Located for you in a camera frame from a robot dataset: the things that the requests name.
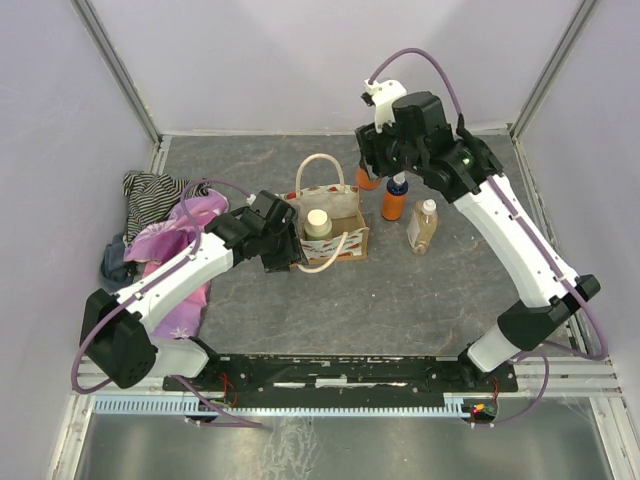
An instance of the clothing pile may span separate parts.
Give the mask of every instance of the clothing pile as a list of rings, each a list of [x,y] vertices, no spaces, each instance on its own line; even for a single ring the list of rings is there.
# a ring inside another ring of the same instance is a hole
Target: clothing pile
[[[100,265],[105,290],[114,292],[131,285],[139,263],[146,263],[143,277],[152,274],[195,240],[196,232],[179,203],[180,194],[189,183],[190,180],[175,180],[166,174],[131,171],[125,175],[127,220],[124,232],[114,236],[105,249]],[[206,184],[192,188],[185,203],[200,230],[229,209],[227,199]],[[171,310],[153,335],[164,338],[196,336],[201,310],[207,304],[208,289],[209,282]]]

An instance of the red wire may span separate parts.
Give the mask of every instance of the red wire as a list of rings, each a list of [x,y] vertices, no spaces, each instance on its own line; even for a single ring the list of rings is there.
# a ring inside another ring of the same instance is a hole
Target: red wire
[[[224,382],[224,396],[223,396],[223,400],[226,402],[227,401],[227,387],[231,387],[233,389],[233,402],[231,403],[231,408],[236,406],[236,403],[238,402],[238,393],[236,392],[236,387],[233,386],[233,383],[231,383],[229,381],[229,378],[227,377],[226,373],[223,373],[220,377],[223,382]]]
[[[493,397],[492,397],[492,400],[497,399],[499,394],[500,394],[500,383],[498,382],[498,378],[497,377],[493,377]]]

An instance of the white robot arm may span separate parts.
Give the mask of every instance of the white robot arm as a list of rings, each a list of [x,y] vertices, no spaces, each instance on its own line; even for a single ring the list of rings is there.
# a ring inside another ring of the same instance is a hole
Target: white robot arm
[[[600,290],[597,280],[578,276],[552,249],[517,201],[499,161],[464,128],[462,115],[455,138],[440,99],[430,92],[407,94],[397,80],[364,84],[362,98],[375,106],[375,121],[356,130],[360,167],[372,178],[406,170],[442,193],[480,231],[518,290],[520,301],[463,355],[481,372],[491,372],[521,350],[533,350],[579,308],[565,281],[589,300]]]
[[[153,334],[160,321],[197,287],[243,260],[260,256],[267,272],[303,263],[296,210],[263,191],[250,207],[213,219],[201,235],[152,275],[109,295],[94,292],[85,307],[81,344],[110,312],[125,305],[86,349],[87,355],[120,388],[148,374],[196,377],[213,351],[197,338],[167,339]]]

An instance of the purple wall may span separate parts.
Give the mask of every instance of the purple wall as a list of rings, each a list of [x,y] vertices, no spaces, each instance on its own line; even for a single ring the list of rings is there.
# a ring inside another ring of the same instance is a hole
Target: purple wall
[[[0,6],[0,478],[44,478],[84,301],[151,144],[68,1]]]
[[[408,46],[426,48],[442,63],[468,123],[504,126],[580,2],[94,3],[158,127],[206,133],[353,131],[371,121],[360,100],[364,79]],[[385,74],[445,99],[424,60],[399,60]]]
[[[523,143],[563,256],[594,299],[640,428],[640,3],[601,2]]]

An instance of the purple cloth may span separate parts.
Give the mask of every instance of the purple cloth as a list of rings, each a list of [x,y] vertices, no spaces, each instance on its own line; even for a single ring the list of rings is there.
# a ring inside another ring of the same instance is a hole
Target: purple cloth
[[[209,190],[206,197],[186,200],[187,209],[194,216],[200,230],[213,218],[229,209],[229,202],[215,190]],[[143,277],[156,271],[160,265],[170,260],[195,239],[195,231],[184,215],[182,206],[177,204],[165,222],[149,225],[133,240],[125,250],[125,261],[149,262]],[[189,297],[179,303],[158,324],[153,335],[163,338],[195,337],[200,329],[201,311],[207,305],[209,282],[198,287]]]
[[[204,225],[229,209],[227,199],[215,190],[209,190],[206,197],[188,198],[186,204],[201,230]],[[171,210],[168,220],[149,225],[136,235],[131,246],[124,252],[124,260],[164,263],[184,250],[195,238],[191,222],[178,203]]]

